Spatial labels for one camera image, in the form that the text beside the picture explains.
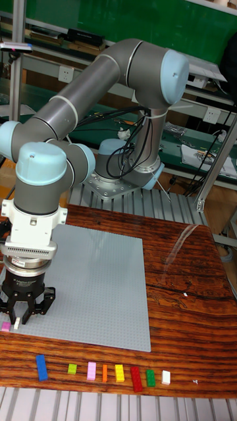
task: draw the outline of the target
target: lime green lego brick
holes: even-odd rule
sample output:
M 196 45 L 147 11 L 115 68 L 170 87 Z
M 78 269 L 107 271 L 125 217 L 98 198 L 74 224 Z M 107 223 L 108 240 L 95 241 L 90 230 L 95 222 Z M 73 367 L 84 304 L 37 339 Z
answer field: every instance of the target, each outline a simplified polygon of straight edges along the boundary
M 69 364 L 68 366 L 68 374 L 76 374 L 76 364 Z

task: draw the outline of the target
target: light blue joint cap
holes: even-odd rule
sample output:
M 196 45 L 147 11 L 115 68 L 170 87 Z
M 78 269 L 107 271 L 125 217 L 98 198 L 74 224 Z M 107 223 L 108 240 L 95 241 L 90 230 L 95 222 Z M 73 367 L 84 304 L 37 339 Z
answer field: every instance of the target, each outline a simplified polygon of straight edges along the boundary
M 126 145 L 126 141 L 122 139 L 105 139 L 101 142 L 99 146 L 99 154 L 100 155 L 111 155 L 111 153 L 115 152 L 116 149 L 123 147 Z
M 25 143 L 20 148 L 16 175 L 31 186 L 46 186 L 60 180 L 66 172 L 66 153 L 55 145 Z
M 85 181 L 88 177 L 90 177 L 90 175 L 95 169 L 95 157 L 92 150 L 88 146 L 82 145 L 81 143 L 73 143 L 73 145 L 80 147 L 86 156 L 86 159 L 88 162 L 88 171 L 87 171 L 86 177 L 83 180 Z
M 188 81 L 188 59 L 174 50 L 168 50 L 161 64 L 161 91 L 168 104 L 177 103 Z
M 13 132 L 18 121 L 6 121 L 0 126 L 0 153 L 5 157 L 13 161 L 11 145 L 13 139 Z
M 165 164 L 161 163 L 158 170 L 154 173 L 154 176 L 150 179 L 150 181 L 148 183 L 146 183 L 146 185 L 143 186 L 143 189 L 145 189 L 145 190 L 153 189 L 153 187 L 154 187 L 155 183 L 157 182 L 159 176 L 161 175 L 164 167 L 165 167 Z

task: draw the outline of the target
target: lego brick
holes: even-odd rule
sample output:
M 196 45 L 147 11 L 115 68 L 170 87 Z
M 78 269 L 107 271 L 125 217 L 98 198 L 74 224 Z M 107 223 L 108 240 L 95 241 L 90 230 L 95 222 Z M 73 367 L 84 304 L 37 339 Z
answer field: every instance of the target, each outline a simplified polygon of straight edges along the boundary
M 96 372 L 96 362 L 89 362 L 87 380 L 95 380 L 95 372 Z
M 45 364 L 45 357 L 44 355 L 36 355 L 36 364 L 37 364 L 37 369 L 38 369 L 38 376 L 39 376 L 39 381 L 43 382 L 44 380 L 47 380 L 47 369 L 46 369 L 46 364 Z
M 103 364 L 102 382 L 106 383 L 106 381 L 107 381 L 107 365 Z
M 10 327 L 11 327 L 10 322 L 3 322 L 2 327 L 1 327 L 1 331 L 2 332 L 9 332 Z
M 17 330 L 20 324 L 20 317 L 16 317 L 16 321 L 14 323 L 14 330 Z
M 163 370 L 161 374 L 161 383 L 162 384 L 171 384 L 171 372 Z
M 124 370 L 123 370 L 122 364 L 115 365 L 115 378 L 116 378 L 116 383 L 124 382 Z
M 140 378 L 139 368 L 131 367 L 131 376 L 134 392 L 142 392 L 142 381 Z
M 155 373 L 154 370 L 146 370 L 147 387 L 155 387 Z
M 68 374 L 76 374 L 76 364 L 69 364 L 68 365 Z

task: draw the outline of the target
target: robotic arm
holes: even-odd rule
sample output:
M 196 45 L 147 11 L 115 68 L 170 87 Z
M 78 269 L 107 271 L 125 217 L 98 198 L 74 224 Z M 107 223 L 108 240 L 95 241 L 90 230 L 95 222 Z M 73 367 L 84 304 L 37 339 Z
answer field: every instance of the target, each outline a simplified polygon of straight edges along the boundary
M 57 251 L 52 230 L 66 222 L 67 210 L 59 206 L 59 197 L 85 181 L 95 169 L 90 149 L 69 145 L 63 141 L 65 136 L 115 83 L 131 87 L 150 113 L 126 159 L 124 179 L 152 188 L 162 166 L 158 151 L 165 115 L 168 107 L 182 97 L 188 70 L 183 55 L 127 39 L 101 53 L 25 124 L 10 121 L 0 127 L 0 153 L 17 162 L 14 199 L 2 204 L 2 215 L 8 216 L 13 226 L 1 246 L 7 268 L 2 289 L 9 299 L 0 299 L 0 311 L 8 313 L 12 323 L 16 301 L 28 302 L 22 319 L 25 324 L 31 314 L 45 314 L 55 299 L 54 288 L 45 288 L 43 278 Z M 147 132 L 150 118 L 153 131 Z M 98 155 L 95 171 L 108 181 L 116 178 L 108 173 L 106 162 L 117 147 L 103 144 Z M 111 164 L 118 174 L 117 160 Z M 44 300 L 36 303 L 42 293 Z

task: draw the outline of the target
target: green chalkboard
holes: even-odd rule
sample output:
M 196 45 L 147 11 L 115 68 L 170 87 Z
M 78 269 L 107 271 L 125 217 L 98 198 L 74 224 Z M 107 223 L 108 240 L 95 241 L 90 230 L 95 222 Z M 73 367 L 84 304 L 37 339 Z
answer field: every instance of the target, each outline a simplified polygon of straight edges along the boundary
M 13 11 L 13 0 L 0 0 Z M 136 37 L 219 63 L 237 16 L 185 0 L 28 0 L 28 18 L 79 27 L 111 41 Z

